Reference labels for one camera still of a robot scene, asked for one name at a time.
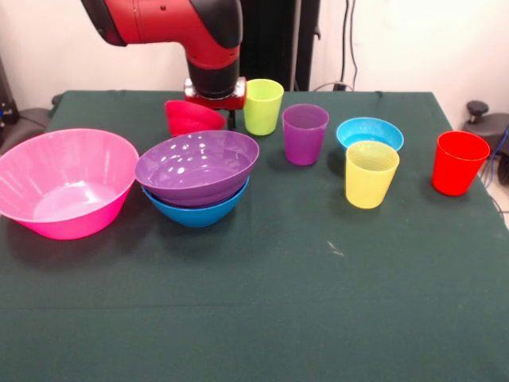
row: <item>black pole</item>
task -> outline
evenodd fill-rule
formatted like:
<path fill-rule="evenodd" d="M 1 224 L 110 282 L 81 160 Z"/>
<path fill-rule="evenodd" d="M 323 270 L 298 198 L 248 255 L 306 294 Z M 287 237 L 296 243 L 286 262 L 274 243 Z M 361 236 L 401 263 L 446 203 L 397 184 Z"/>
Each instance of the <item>black pole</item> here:
<path fill-rule="evenodd" d="M 297 51 L 297 72 L 295 80 L 298 90 L 307 92 L 311 78 L 313 45 L 315 37 L 321 38 L 318 28 L 320 0 L 302 0 L 301 28 L 299 29 L 299 46 Z"/>
<path fill-rule="evenodd" d="M 19 112 L 0 58 L 0 127 L 15 124 L 18 120 Z"/>

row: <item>lime green cup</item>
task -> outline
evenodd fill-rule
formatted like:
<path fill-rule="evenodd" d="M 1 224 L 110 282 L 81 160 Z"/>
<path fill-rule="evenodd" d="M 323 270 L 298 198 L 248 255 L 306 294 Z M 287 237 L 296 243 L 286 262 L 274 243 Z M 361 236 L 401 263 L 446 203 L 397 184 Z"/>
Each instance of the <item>lime green cup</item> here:
<path fill-rule="evenodd" d="M 285 89 L 276 81 L 264 79 L 247 81 L 244 120 L 249 133 L 269 135 L 276 130 L 284 93 Z"/>

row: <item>purple bowl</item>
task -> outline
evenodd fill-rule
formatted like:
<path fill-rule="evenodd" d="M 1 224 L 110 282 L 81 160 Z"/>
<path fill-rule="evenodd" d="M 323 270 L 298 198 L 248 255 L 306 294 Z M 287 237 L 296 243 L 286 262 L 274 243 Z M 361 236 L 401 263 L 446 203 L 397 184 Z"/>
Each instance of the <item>purple bowl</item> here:
<path fill-rule="evenodd" d="M 253 138 L 234 131 L 181 135 L 144 153 L 136 179 L 170 205 L 213 205 L 242 188 L 259 154 Z"/>

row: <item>red cup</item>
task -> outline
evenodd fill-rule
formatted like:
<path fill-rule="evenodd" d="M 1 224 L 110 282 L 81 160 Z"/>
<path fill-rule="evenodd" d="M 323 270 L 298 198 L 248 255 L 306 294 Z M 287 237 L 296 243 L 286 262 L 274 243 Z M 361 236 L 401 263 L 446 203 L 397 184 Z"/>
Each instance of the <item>red cup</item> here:
<path fill-rule="evenodd" d="M 481 137 L 467 131 L 448 131 L 437 140 L 433 169 L 433 187 L 451 197 L 467 193 L 490 146 Z"/>
<path fill-rule="evenodd" d="M 220 113 L 197 103 L 168 101 L 165 111 L 172 137 L 198 131 L 221 130 L 226 126 L 226 119 Z"/>

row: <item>small blue bowl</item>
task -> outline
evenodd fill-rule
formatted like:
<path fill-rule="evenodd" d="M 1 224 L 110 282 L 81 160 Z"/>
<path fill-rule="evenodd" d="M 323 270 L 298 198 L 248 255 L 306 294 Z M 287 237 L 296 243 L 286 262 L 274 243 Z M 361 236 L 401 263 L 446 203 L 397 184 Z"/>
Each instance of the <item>small blue bowl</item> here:
<path fill-rule="evenodd" d="M 403 147 L 402 132 L 392 123 L 377 118 L 354 118 L 344 121 L 336 131 L 336 138 L 344 149 L 361 141 L 385 143 L 396 151 Z"/>
<path fill-rule="evenodd" d="M 153 205 L 155 205 L 156 208 L 169 219 L 176 221 L 185 227 L 203 228 L 213 225 L 223 219 L 237 205 L 240 197 L 244 194 L 244 191 L 246 191 L 248 183 L 249 178 L 246 183 L 244 183 L 244 186 L 237 191 L 233 197 L 219 203 L 218 205 L 202 209 L 183 209 L 181 207 L 167 205 L 152 195 L 145 187 L 142 186 L 142 189 Z"/>

